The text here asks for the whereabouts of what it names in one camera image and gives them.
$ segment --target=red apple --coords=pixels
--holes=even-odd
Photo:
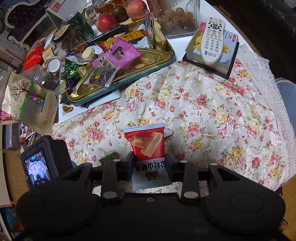
[[[137,20],[145,17],[145,5],[142,0],[132,0],[126,7],[126,13],[131,19]]]
[[[117,27],[117,21],[116,18],[109,13],[103,13],[99,16],[97,22],[96,22],[96,28],[101,32],[105,33],[110,28]]]

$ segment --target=green candy wrapper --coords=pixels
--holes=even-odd
[[[104,156],[103,158],[101,158],[99,160],[99,162],[104,165],[105,162],[109,161],[109,160],[114,160],[118,158],[118,153],[116,151],[111,152],[110,154]]]

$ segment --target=glass jar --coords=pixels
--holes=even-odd
[[[21,76],[27,78],[38,84],[40,87],[54,90],[58,84],[56,83],[55,78],[51,75],[51,73],[47,70],[42,70],[39,64],[32,66],[26,71],[20,74]]]
[[[72,48],[84,43],[82,37],[68,24],[58,30],[52,41],[59,45],[66,53],[70,52]]]
[[[193,35],[200,24],[200,0],[151,0],[166,38]]]

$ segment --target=metal bolt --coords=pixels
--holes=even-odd
[[[184,193],[184,197],[185,198],[189,198],[189,199],[194,199],[198,197],[198,193],[196,192],[192,192],[192,191],[188,191]]]
[[[117,193],[116,192],[112,192],[112,191],[104,192],[103,193],[103,197],[106,198],[106,199],[116,198],[117,197]]]

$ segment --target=pink snack bag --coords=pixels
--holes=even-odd
[[[129,68],[131,63],[139,57],[141,57],[141,54],[131,43],[116,37],[108,51],[91,64],[95,67],[115,67],[123,71]]]

